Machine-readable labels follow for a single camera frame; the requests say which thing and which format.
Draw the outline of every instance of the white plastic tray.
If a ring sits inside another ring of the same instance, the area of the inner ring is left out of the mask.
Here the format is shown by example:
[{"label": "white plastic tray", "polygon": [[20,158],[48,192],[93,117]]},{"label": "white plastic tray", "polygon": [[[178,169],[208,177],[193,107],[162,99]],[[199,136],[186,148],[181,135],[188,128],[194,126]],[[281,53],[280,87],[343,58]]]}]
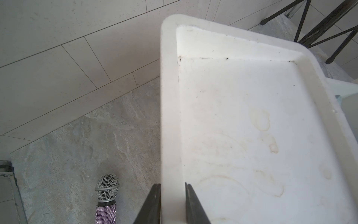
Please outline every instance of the white plastic tray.
[{"label": "white plastic tray", "polygon": [[306,48],[173,15],[160,60],[163,223],[185,182],[212,224],[358,223],[358,145]]}]

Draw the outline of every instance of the purple sparkly handle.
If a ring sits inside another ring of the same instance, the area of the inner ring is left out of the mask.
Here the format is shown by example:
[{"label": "purple sparkly handle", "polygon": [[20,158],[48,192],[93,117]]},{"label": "purple sparkly handle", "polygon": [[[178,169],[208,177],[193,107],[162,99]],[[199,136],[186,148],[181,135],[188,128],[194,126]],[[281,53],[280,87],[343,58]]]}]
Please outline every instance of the purple sparkly handle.
[{"label": "purple sparkly handle", "polygon": [[116,204],[96,207],[96,224],[116,224]]}]

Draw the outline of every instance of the black metal leg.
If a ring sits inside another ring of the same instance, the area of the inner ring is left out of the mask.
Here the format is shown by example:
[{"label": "black metal leg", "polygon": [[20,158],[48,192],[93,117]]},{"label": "black metal leg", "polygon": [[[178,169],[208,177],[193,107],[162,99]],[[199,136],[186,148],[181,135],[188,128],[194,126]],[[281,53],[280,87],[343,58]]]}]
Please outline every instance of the black metal leg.
[{"label": "black metal leg", "polygon": [[304,36],[298,43],[302,44],[305,47],[310,46],[357,4],[358,0],[345,0],[326,18],[324,18],[317,26],[315,26],[310,32],[308,32],[307,35]]},{"label": "black metal leg", "polygon": [[343,41],[343,43],[338,47],[338,49],[333,53],[329,59],[327,59],[326,64],[331,64],[337,55],[343,50],[343,48],[353,39],[353,37],[358,33],[358,26],[354,29],[348,37]]},{"label": "black metal leg", "polygon": [[338,34],[336,34],[336,35],[333,35],[333,36],[331,36],[331,37],[329,37],[329,38],[326,38],[326,39],[321,40],[321,41],[319,41],[319,42],[317,42],[317,43],[311,44],[310,46],[308,46],[308,48],[314,47],[314,46],[319,45],[319,44],[321,44],[321,43],[323,43],[323,42],[326,42],[326,41],[331,40],[331,39],[333,39],[333,38],[339,37],[340,35],[343,35],[343,34],[345,34],[345,33],[348,33],[348,32],[350,32],[350,31],[354,30],[355,28],[356,28],[356,27],[347,29],[347,30],[345,30],[345,31],[343,31],[343,32],[340,32],[340,33],[338,33]]},{"label": "black metal leg", "polygon": [[310,7],[310,4],[311,4],[311,0],[307,0],[306,2],[306,6],[305,6],[305,10],[303,11],[303,15],[301,17],[301,21],[300,21],[300,25],[298,26],[298,29],[297,29],[297,32],[296,32],[296,36],[295,36],[295,39],[293,42],[297,42],[298,41],[298,37],[301,33],[301,29],[302,29],[302,26],[303,26],[303,22],[305,21],[305,18],[306,18],[306,15],[307,15],[307,11],[308,11],[308,8]]},{"label": "black metal leg", "polygon": [[265,25],[268,21],[270,21],[271,19],[277,17],[278,15],[281,15],[282,13],[286,12],[287,10],[289,10],[290,8],[292,8],[293,6],[297,5],[298,3],[303,2],[304,0],[296,0],[294,2],[292,2],[291,4],[289,4],[288,6],[284,7],[283,9],[281,9],[280,11],[276,12],[275,14],[273,14],[272,16],[263,19],[260,22],[260,25]]}]

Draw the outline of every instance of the metal frame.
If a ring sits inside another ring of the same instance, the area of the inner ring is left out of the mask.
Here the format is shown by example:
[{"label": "metal frame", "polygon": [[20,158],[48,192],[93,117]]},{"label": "metal frame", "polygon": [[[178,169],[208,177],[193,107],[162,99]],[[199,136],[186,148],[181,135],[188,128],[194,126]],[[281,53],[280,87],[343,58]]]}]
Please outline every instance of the metal frame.
[{"label": "metal frame", "polygon": [[[13,170],[13,167],[11,165],[11,163],[9,162],[10,167],[7,167],[8,165],[4,165],[4,163],[0,164],[0,168],[2,170]],[[12,189],[12,194],[14,197],[14,201],[15,201],[15,207],[17,210],[17,214],[18,214],[18,218],[19,218],[19,223],[20,224],[27,224],[27,218],[26,218],[26,214],[25,214],[25,210],[23,207],[23,203],[22,203],[22,199],[20,196],[20,192],[19,192],[19,188],[17,186],[16,183],[16,178],[14,176],[13,171],[9,171],[9,172],[0,172],[0,178],[9,178],[10,180],[10,184],[11,184],[11,189]]]},{"label": "metal frame", "polygon": [[[284,13],[285,11],[289,10],[290,8],[296,6],[297,4],[303,2],[304,0],[296,0],[289,4],[288,6],[284,7],[280,11],[276,12],[272,16],[264,19],[261,21],[261,25],[265,25],[268,21],[271,19],[277,17],[278,15]],[[298,37],[300,35],[303,23],[305,21],[308,8],[310,6],[311,0],[307,0],[305,9],[303,11],[303,15],[300,20],[300,24],[298,26],[298,30],[296,32],[296,36],[294,39],[294,42],[297,42]],[[338,49],[333,53],[333,55],[327,59],[326,64],[330,64],[334,61],[334,59],[337,57],[337,55],[343,50],[343,48],[353,39],[353,37],[358,33],[358,26],[355,26],[353,28],[350,28],[346,31],[343,31],[339,34],[333,35],[332,37],[326,38],[322,41],[319,41],[315,44],[313,44],[320,36],[322,36],[329,28],[331,28],[338,20],[340,20],[345,14],[347,14],[352,8],[354,8],[358,4],[358,0],[345,0],[342,2],[337,8],[335,8],[326,18],[324,18],[317,26],[315,26],[310,32],[308,32],[298,43],[302,44],[303,46],[310,48],[313,46],[316,46],[318,44],[321,44],[325,41],[328,41],[330,39],[333,39],[335,37],[338,37],[342,34],[345,34],[347,32],[351,33],[348,35],[348,37],[343,41],[343,43],[338,47]]]}]

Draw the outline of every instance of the grout line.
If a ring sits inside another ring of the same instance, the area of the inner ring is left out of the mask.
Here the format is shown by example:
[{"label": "grout line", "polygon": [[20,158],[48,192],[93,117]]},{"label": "grout line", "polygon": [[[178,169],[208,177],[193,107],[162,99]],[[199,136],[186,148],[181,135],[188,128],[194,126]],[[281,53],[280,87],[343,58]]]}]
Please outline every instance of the grout line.
[{"label": "grout line", "polygon": [[[17,137],[12,137],[12,136],[7,136],[5,134],[1,135],[1,136],[6,136],[6,137],[9,137],[9,138],[17,138]],[[27,139],[23,139],[23,138],[17,138],[17,139],[21,139],[21,140],[25,140],[25,141],[30,141],[30,143],[32,142],[31,140],[27,140]]]},{"label": "grout line", "polygon": [[265,8],[260,9],[259,11],[256,11],[256,12],[254,12],[254,13],[251,13],[250,15],[255,14],[255,13],[257,13],[257,12],[260,12],[261,10],[264,10]]},{"label": "grout line", "polygon": [[220,6],[220,2],[221,2],[221,0],[219,1],[218,8],[216,9],[216,12],[215,12],[215,15],[214,15],[214,19],[213,19],[213,21],[215,20],[216,13],[218,12],[218,9],[219,9],[219,6]]},{"label": "grout line", "polygon": [[353,61],[354,59],[356,59],[356,58],[358,58],[358,56],[357,57],[355,57],[355,58],[353,58],[352,60],[350,60],[350,61],[347,61],[346,63],[344,63],[343,65],[345,65],[345,64],[347,64],[348,62],[351,62],[351,61]]},{"label": "grout line", "polygon": [[159,59],[157,59],[157,60],[155,60],[155,61],[152,61],[152,62],[150,62],[149,64],[146,64],[145,66],[150,65],[150,64],[152,64],[153,62],[158,61]]},{"label": "grout line", "polygon": [[[87,44],[88,44],[89,48],[92,50],[92,47],[91,47],[91,46],[90,46],[90,44],[88,43],[88,41],[87,41],[86,37],[84,37],[84,39],[86,40],[86,42],[87,42]],[[107,72],[106,72],[105,68],[103,68],[103,66],[102,66],[101,62],[98,60],[98,58],[97,58],[97,61],[100,63],[100,65],[101,65],[101,67],[102,67],[103,71],[105,71],[105,73],[106,73],[106,75],[107,75],[107,77],[109,78],[110,83],[111,83],[111,82],[112,82],[112,80],[111,80],[111,79],[110,79],[110,77],[108,76],[108,74],[107,74]]]},{"label": "grout line", "polygon": [[[14,200],[14,199],[6,200],[6,201],[11,201],[11,200]],[[0,203],[6,202],[6,201],[0,201]]]},{"label": "grout line", "polygon": [[136,86],[137,86],[137,88],[138,88],[138,84],[137,84],[137,81],[135,80],[135,77],[134,77],[133,72],[132,72],[132,75],[133,75],[133,78],[134,78],[135,85],[136,85]]},{"label": "grout line", "polygon": [[[52,111],[54,111],[54,110],[56,110],[56,109],[58,109],[58,108],[64,106],[64,105],[61,105],[61,106],[59,106],[59,107],[57,107],[57,108],[55,108],[55,109],[53,109],[53,110],[47,112],[46,114],[48,114],[48,113],[50,113],[50,112],[52,112]],[[29,122],[32,122],[33,120],[35,120],[35,119],[37,119],[37,118],[34,118],[34,119],[32,119],[31,121],[26,122],[25,124],[27,124],[27,123],[29,123]],[[14,129],[12,129],[12,130],[6,132],[6,133],[9,133],[9,132],[11,132],[11,131],[17,129],[18,127],[14,128]]]},{"label": "grout line", "polygon": [[[86,96],[87,94],[90,94],[90,93],[92,93],[93,91],[96,91],[96,90],[98,90],[98,89],[92,90],[91,92],[86,93],[86,94],[84,94],[83,96]],[[64,104],[64,105],[67,105],[67,104],[71,103],[72,101],[75,101],[76,99],[71,100],[70,102],[68,102],[68,103],[66,103],[66,104]],[[55,109],[53,109],[53,110],[51,110],[51,111],[49,111],[49,112],[47,112],[47,113],[41,115],[41,116],[38,116],[37,118],[40,118],[40,117],[42,117],[42,116],[44,116],[44,115],[46,115],[46,114],[48,114],[48,113],[50,113],[50,112],[52,112],[52,111],[54,111],[54,110],[57,110],[58,108],[60,108],[60,107],[62,107],[62,106],[64,106],[64,105],[61,105],[61,106],[59,106],[59,107],[57,107],[57,108],[55,108]],[[35,120],[35,119],[37,119],[37,118],[34,118],[34,119],[32,119],[32,120],[26,122],[25,124],[27,124],[27,123],[29,123],[29,122],[32,122],[33,120]],[[9,132],[11,132],[11,131],[17,129],[18,127],[14,128],[14,129],[12,129],[12,130],[6,132],[6,133],[9,133]]]},{"label": "grout line", "polygon": [[97,88],[97,86],[92,82],[92,80],[88,77],[88,75],[83,71],[83,69],[77,64],[77,62],[73,59],[73,57],[67,52],[67,50],[62,46],[62,48],[66,51],[66,53],[72,58],[72,60],[76,63],[76,65],[82,70],[82,72],[87,76],[87,78],[91,81],[91,83]]},{"label": "grout line", "polygon": [[211,0],[210,0],[210,2],[209,2],[209,7],[208,7],[208,10],[206,11],[206,16],[205,16],[205,19],[206,19],[206,17],[208,16],[208,11],[209,11],[209,8],[210,8],[210,3],[211,3]]},{"label": "grout line", "polygon": [[18,62],[18,61],[21,61],[21,60],[23,60],[23,59],[29,58],[29,57],[31,57],[31,56],[34,56],[34,55],[40,54],[40,53],[42,53],[42,52],[45,52],[45,51],[51,50],[51,49],[53,49],[53,48],[55,48],[55,47],[58,47],[58,46],[61,46],[61,45],[63,45],[63,44],[67,44],[67,43],[69,43],[69,42],[71,42],[71,41],[74,41],[74,40],[80,39],[80,38],[82,38],[82,37],[88,36],[88,35],[93,34],[93,33],[95,33],[95,32],[98,32],[98,31],[101,31],[101,30],[103,30],[103,29],[106,29],[106,28],[108,28],[108,27],[111,27],[111,26],[117,25],[117,24],[119,24],[119,23],[123,23],[123,22],[125,22],[125,21],[127,21],[127,20],[133,19],[133,18],[135,18],[135,17],[138,17],[138,16],[143,15],[143,14],[146,14],[146,13],[142,13],[142,14],[136,15],[136,16],[134,16],[134,17],[132,17],[132,18],[129,18],[129,19],[123,20],[123,21],[121,21],[121,22],[115,23],[115,24],[110,25],[110,26],[107,26],[107,27],[104,27],[104,28],[102,28],[102,29],[99,29],[99,30],[94,31],[94,32],[92,32],[92,33],[89,33],[89,34],[86,34],[86,35],[84,35],[84,36],[81,36],[81,37],[75,38],[75,39],[73,39],[73,40],[67,41],[67,42],[65,42],[65,43],[59,44],[59,45],[57,45],[57,46],[54,46],[54,47],[48,48],[48,49],[43,50],[43,51],[40,51],[40,52],[38,52],[38,53],[36,53],[36,54],[32,54],[32,55],[30,55],[30,56],[27,56],[27,57],[21,58],[21,59],[19,59],[19,60],[16,60],[16,61],[14,61],[14,62],[9,63],[9,64],[6,64],[6,65],[3,65],[3,66],[0,66],[0,68],[5,67],[5,66],[8,66],[8,65],[11,65],[11,64],[13,64],[13,63],[15,63],[15,62]]},{"label": "grout line", "polygon": [[[132,89],[132,90],[130,90],[130,91],[128,91],[128,92],[126,92],[126,93],[124,93],[123,95],[121,95],[121,96],[124,96],[124,95],[126,95],[127,93],[129,93],[129,92],[131,92],[131,91],[133,91],[133,90],[135,90],[135,89],[137,89],[138,87],[135,87],[134,89]],[[102,106],[99,106],[99,107],[97,107],[97,108],[95,108],[95,109],[93,109],[93,110],[91,110],[90,112],[92,112],[92,111],[94,111],[94,110],[96,110],[96,109],[98,109],[98,108],[100,108],[100,107],[102,107]],[[52,132],[54,132],[54,131],[56,131],[57,129],[59,129],[59,128],[62,128],[63,126],[66,126],[67,124],[64,124],[64,125],[62,125],[61,127],[58,127],[58,128],[56,128],[55,130],[53,130]]]}]

